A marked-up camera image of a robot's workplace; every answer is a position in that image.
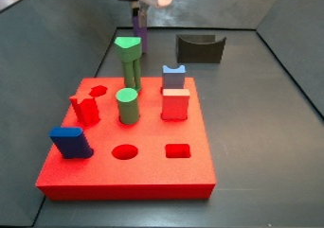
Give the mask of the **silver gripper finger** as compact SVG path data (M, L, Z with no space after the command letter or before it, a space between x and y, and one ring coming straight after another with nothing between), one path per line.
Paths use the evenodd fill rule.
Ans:
M141 3L139 27L147 27L147 10L149 10L149 5L146 3Z
M134 26L139 26L139 3L138 1L130 2L131 8L131 22Z

